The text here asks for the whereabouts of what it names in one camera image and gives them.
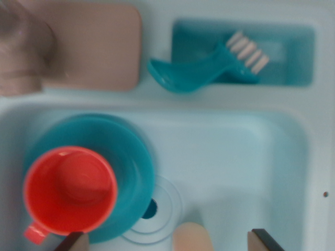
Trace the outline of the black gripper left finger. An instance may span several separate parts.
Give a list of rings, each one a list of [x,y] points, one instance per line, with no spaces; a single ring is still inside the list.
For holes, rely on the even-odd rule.
[[[88,251],[89,250],[88,234],[83,232],[70,233],[54,251]]]

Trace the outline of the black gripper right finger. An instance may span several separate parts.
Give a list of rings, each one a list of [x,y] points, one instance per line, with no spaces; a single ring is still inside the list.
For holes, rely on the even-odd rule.
[[[284,251],[284,249],[265,229],[252,229],[248,232],[248,251]]]

